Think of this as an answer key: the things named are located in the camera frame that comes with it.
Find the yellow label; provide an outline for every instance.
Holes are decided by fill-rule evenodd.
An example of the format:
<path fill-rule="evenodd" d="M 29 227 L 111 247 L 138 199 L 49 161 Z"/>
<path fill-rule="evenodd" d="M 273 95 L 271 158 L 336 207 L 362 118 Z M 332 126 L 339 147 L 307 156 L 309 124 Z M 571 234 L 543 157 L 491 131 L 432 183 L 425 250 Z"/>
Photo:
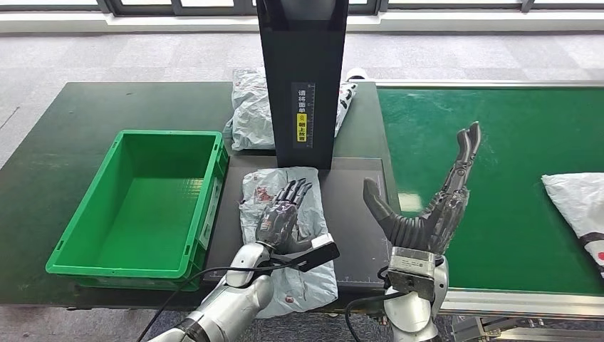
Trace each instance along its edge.
<path fill-rule="evenodd" d="M 296 135 L 296 140 L 298 141 L 298 143 L 305 143 L 306 142 L 306 114 L 305 113 L 298 113 L 298 115 L 296 115 L 296 132 L 298 133 Z"/>

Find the black workbench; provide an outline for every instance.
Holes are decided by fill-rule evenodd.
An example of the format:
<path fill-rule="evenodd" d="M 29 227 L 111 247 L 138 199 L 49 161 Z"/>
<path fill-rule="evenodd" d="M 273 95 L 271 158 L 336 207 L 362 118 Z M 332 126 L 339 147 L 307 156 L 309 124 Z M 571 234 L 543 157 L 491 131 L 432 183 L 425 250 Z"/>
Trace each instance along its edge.
<path fill-rule="evenodd" d="M 0 170 L 0 304 L 79 309 L 160 304 L 168 291 L 82 288 L 47 274 L 44 266 L 120 130 L 222 131 L 233 112 L 230 96 L 230 83 L 68 83 Z M 270 151 L 229 148 L 229 154 L 207 266 L 229 264 L 241 245 L 235 211 L 242 176 L 275 163 Z M 381 178 L 389 201 L 398 206 L 372 83 L 358 87 L 334 156 L 333 170 L 320 172 L 320 179 L 328 228 L 342 252 L 335 262 L 342 303 L 382 291 L 375 272 L 389 253 L 383 233 L 364 208 L 362 179 Z M 180 294 L 172 307 L 196 306 L 218 278 L 209 274 L 202 289 Z"/>

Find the black cable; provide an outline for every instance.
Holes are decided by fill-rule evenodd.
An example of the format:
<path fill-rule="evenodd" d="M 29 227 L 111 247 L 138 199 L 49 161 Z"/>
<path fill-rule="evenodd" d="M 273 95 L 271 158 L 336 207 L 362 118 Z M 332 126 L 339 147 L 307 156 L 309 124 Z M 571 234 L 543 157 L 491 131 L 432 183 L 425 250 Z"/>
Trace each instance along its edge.
<path fill-rule="evenodd" d="M 388 265 L 382 267 L 379 271 L 377 271 L 377 277 L 380 280 L 386 281 L 386 276 L 382 275 L 382 273 L 384 273 L 386 270 L 388 269 Z"/>
<path fill-rule="evenodd" d="M 353 329 L 353 325 L 350 324 L 350 312 L 352 311 L 353 307 L 359 306 L 361 304 L 371 303 L 373 301 L 387 301 L 388 299 L 393 299 L 393 298 L 401 297 L 404 295 L 405 294 L 402 292 L 396 292 L 393 294 L 383 294 L 381 296 L 355 299 L 354 301 L 351 301 L 350 303 L 348 303 L 348 305 L 346 306 L 346 309 L 344 310 L 344 319 L 346 320 L 346 325 L 348 326 L 348 330 L 350 330 L 350 333 L 353 335 L 353 338 L 355 339 L 355 341 L 360 342 L 360 339 L 358 338 L 357 333 L 355 332 L 355 329 Z"/>
<path fill-rule="evenodd" d="M 157 320 L 158 317 L 160 317 L 160 314 L 162 312 L 164 312 L 164 310 L 166 309 L 166 307 L 168 306 L 168 304 L 170 303 L 170 301 L 182 290 L 183 287 L 185 287 L 188 283 L 190 283 L 191 281 L 193 281 L 194 279 L 203 276 L 204 274 L 208 273 L 208 272 L 213 272 L 213 271 L 274 271 L 276 269 L 283 269 L 285 267 L 289 267 L 291 266 L 290 264 L 282 264 L 282 265 L 276 265 L 276 266 L 268 266 L 268 267 L 230 267 L 230 266 L 225 266 L 225 267 L 212 267 L 211 269 L 205 269 L 203 271 L 199 271 L 196 274 L 193 274 L 192 276 L 190 276 L 189 278 L 187 278 L 187 280 L 185 280 L 182 284 L 180 284 L 180 286 L 178 286 L 178 289 L 176 289 L 171 295 L 170 297 L 168 297 L 168 299 L 166 299 L 166 301 L 161 305 L 161 307 L 157 310 L 157 312 L 155 313 L 155 315 L 153 316 L 153 318 L 151 318 L 151 321 L 147 324 L 147 326 L 145 327 L 145 330 L 142 331 L 142 333 L 140 333 L 140 336 L 138 336 L 136 342 L 141 342 L 142 338 L 145 337 L 145 335 L 147 334 L 147 332 L 149 331 L 149 329 L 151 329 L 151 326 L 153 325 L 153 323 L 155 323 L 155 321 Z"/>

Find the robotic hand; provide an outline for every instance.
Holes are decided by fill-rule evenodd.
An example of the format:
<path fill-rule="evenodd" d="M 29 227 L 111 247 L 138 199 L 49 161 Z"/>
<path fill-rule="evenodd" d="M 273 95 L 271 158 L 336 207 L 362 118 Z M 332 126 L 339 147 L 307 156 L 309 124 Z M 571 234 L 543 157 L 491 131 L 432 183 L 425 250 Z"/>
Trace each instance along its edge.
<path fill-rule="evenodd" d="M 449 287 L 443 254 L 468 202 L 466 183 L 480 145 L 478 122 L 460 130 L 457 143 L 459 154 L 442 189 L 417 217 L 395 214 L 374 180 L 363 185 L 363 199 L 392 243 L 384 310 L 396 342 L 439 341 L 434 318 Z"/>
<path fill-rule="evenodd" d="M 292 181 L 264 209 L 256 242 L 245 244 L 201 305 L 152 342 L 232 342 L 273 298 L 271 271 L 306 272 L 340 256 L 330 234 L 298 241 L 298 208 L 312 183 Z"/>

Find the green conveyor belt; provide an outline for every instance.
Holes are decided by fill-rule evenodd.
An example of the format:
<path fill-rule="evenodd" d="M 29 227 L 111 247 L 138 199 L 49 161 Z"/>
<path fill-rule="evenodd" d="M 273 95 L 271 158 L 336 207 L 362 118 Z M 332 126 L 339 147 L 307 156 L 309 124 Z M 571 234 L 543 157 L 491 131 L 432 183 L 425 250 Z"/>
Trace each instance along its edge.
<path fill-rule="evenodd" d="M 604 90 L 380 89 L 378 95 L 397 190 L 411 211 L 440 188 L 457 154 L 456 131 L 481 123 L 469 205 L 447 251 L 451 286 L 604 294 L 593 260 L 541 183 L 542 175 L 604 172 Z"/>

